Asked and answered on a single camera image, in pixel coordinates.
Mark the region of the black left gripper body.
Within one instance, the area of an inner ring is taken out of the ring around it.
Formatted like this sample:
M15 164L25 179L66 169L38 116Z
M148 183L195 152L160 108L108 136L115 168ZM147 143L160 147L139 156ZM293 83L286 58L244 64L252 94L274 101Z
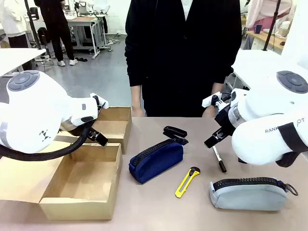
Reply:
M73 136L85 136L87 137L89 134L89 128L91 126L91 122L84 123L82 125L73 125L71 121L64 121L60 125L60 129L63 131L69 132Z

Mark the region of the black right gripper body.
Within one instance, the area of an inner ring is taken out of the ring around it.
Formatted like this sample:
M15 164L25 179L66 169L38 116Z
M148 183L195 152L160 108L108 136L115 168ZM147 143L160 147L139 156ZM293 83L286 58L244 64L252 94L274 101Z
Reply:
M220 128L216 131L220 135L232 135L235 131L235 127L229 119L230 105L224 107L215 117L215 121L220 125Z

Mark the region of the person's left hand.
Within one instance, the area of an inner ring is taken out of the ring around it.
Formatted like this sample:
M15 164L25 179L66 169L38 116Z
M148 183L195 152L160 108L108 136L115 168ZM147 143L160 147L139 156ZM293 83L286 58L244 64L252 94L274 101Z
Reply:
M216 115L216 109L213 106L208 106L203 112L202 117L204 118L214 118Z

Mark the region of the person's right hand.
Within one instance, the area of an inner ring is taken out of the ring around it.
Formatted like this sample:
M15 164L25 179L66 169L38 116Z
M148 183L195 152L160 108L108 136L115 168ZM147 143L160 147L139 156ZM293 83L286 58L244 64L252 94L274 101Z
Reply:
M145 113L140 105L132 106L132 116L133 117L145 117Z

